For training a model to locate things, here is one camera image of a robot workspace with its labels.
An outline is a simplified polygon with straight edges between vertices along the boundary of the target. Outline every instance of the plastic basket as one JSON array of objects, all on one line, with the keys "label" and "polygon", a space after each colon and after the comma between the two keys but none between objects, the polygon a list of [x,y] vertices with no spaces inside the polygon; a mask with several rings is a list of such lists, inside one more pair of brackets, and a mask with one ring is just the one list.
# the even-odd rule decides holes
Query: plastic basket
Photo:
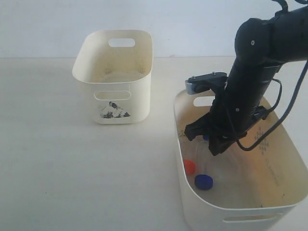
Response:
[{"label": "plastic basket", "polygon": [[[197,95],[182,91],[174,103],[176,159],[186,221],[194,231],[267,230],[307,196],[307,167],[283,126],[250,152],[234,144],[212,156],[202,137],[189,141],[183,133],[185,126],[209,111],[213,96],[211,91]],[[195,106],[197,100],[204,106]],[[264,98],[261,105],[270,108]],[[277,120],[271,113],[241,142],[249,146]],[[186,175],[184,159],[197,163],[194,175]],[[197,174],[210,175],[213,188],[197,189]]]},{"label": "plastic basket", "polygon": [[75,60],[73,76],[92,120],[129,124],[150,112],[152,37],[140,30],[90,34]]}]

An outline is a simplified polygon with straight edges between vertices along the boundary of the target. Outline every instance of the white table surface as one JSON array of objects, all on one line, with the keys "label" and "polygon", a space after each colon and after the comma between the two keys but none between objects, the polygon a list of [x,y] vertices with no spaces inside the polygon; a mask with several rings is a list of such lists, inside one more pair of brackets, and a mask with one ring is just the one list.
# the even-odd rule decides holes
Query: white table surface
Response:
[{"label": "white table surface", "polygon": [[[229,73],[233,57],[156,58],[151,112],[103,126],[83,111],[74,59],[0,59],[1,231],[188,231],[174,156],[173,100],[192,75]],[[303,63],[287,64],[281,116]],[[308,164],[308,80],[284,122]],[[266,93],[273,103],[278,86]],[[304,200],[270,231],[306,231]]]}]

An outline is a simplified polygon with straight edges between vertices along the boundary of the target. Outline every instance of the basket handle hole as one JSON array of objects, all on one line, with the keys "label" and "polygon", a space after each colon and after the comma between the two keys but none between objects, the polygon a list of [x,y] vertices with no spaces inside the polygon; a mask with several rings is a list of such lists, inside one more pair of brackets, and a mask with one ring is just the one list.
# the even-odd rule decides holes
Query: basket handle hole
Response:
[{"label": "basket handle hole", "polygon": [[224,218],[224,223],[244,223],[244,222],[260,222],[269,221],[278,218],[282,214],[271,214],[271,215],[255,215],[255,216],[242,216],[242,217],[228,217]]},{"label": "basket handle hole", "polygon": [[212,103],[213,103],[214,99],[215,99],[215,96],[198,97],[198,98],[194,99],[193,105],[195,107],[208,107],[208,106],[212,106]]},{"label": "basket handle hole", "polygon": [[129,91],[96,91],[94,97],[101,101],[129,100],[131,94]]},{"label": "basket handle hole", "polygon": [[113,38],[108,41],[108,44],[111,47],[134,47],[136,42],[131,38]]}]

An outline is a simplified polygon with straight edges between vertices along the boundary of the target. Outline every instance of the cream storage bin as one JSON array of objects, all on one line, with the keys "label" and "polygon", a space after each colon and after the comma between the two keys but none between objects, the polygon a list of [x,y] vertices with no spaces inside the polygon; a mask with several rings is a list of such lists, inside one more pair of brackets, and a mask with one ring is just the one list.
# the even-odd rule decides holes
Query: cream storage bin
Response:
[{"label": "cream storage bin", "polygon": [[[268,230],[307,196],[306,165],[283,126],[250,152],[234,144],[225,153],[212,156],[202,138],[188,141],[185,126],[209,111],[213,96],[211,91],[196,95],[182,91],[174,102],[176,160],[186,221],[194,231]],[[207,102],[208,106],[196,107],[194,102]],[[261,105],[270,108],[264,98]],[[250,146],[277,120],[271,113],[242,143]],[[184,159],[195,161],[195,175],[185,174]],[[197,174],[211,176],[213,188],[197,189]]]},{"label": "cream storage bin", "polygon": [[73,76],[92,120],[130,124],[150,112],[152,37],[140,30],[90,34],[75,60]]}]

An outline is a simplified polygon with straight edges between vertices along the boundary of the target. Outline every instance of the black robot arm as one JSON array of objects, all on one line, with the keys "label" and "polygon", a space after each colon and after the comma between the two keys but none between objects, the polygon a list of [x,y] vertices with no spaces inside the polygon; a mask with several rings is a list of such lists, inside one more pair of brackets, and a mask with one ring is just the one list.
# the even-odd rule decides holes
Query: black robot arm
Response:
[{"label": "black robot arm", "polygon": [[289,12],[285,0],[275,1],[281,4],[282,10],[273,18],[251,18],[238,29],[235,37],[236,58],[228,77],[226,73],[213,73],[186,81],[190,94],[209,89],[215,93],[209,113],[187,125],[185,130],[189,140],[207,135],[213,155],[223,153],[234,142],[245,151],[257,145],[255,143],[245,148],[239,139],[245,137],[248,130],[270,112],[259,106],[270,82],[285,63],[308,59],[308,6]]}]

